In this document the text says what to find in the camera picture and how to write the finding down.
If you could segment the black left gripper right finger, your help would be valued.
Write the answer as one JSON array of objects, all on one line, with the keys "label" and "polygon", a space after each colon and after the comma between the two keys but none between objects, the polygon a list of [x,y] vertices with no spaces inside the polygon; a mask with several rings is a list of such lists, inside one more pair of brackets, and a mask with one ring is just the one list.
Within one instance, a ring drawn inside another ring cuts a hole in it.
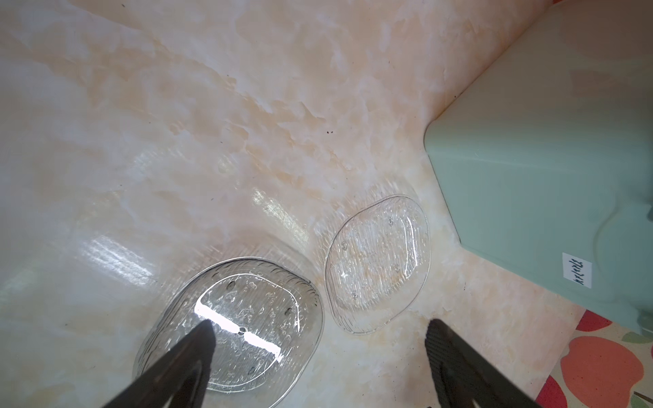
[{"label": "black left gripper right finger", "polygon": [[430,321],[424,344],[440,406],[538,406],[444,321]]}]

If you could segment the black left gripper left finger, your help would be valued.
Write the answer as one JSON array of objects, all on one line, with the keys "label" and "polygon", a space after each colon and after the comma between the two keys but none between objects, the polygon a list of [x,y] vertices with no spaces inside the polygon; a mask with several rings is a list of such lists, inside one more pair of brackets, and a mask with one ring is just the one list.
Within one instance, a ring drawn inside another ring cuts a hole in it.
[{"label": "black left gripper left finger", "polygon": [[202,406],[214,350],[213,324],[205,320],[105,408]]}]

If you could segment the grey glass plate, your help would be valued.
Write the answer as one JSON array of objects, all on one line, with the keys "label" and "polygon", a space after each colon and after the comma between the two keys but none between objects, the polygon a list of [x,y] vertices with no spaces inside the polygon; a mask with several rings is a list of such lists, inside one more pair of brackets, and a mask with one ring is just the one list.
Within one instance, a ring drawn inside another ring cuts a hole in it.
[{"label": "grey glass plate", "polygon": [[248,257],[217,263],[168,303],[139,348],[133,375],[205,320],[215,349],[204,405],[274,407],[314,355],[324,308],[311,282],[278,263]]}]

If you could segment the clear glass plate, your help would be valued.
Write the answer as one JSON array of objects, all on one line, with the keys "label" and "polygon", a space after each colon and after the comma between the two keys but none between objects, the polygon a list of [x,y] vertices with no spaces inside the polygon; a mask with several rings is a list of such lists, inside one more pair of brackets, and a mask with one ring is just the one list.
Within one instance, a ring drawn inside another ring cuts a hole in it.
[{"label": "clear glass plate", "polygon": [[385,197],[352,215],[326,254],[326,291],[336,323],[354,335],[387,325],[418,297],[430,261],[428,220],[411,197]]}]

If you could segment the light green plastic bin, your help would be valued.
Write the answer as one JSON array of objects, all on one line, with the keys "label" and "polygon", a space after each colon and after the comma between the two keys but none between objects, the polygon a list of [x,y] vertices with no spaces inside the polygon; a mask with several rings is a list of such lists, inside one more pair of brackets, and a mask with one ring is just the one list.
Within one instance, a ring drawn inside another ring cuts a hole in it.
[{"label": "light green plastic bin", "polygon": [[556,3],[424,146],[466,250],[651,336],[651,2]]}]

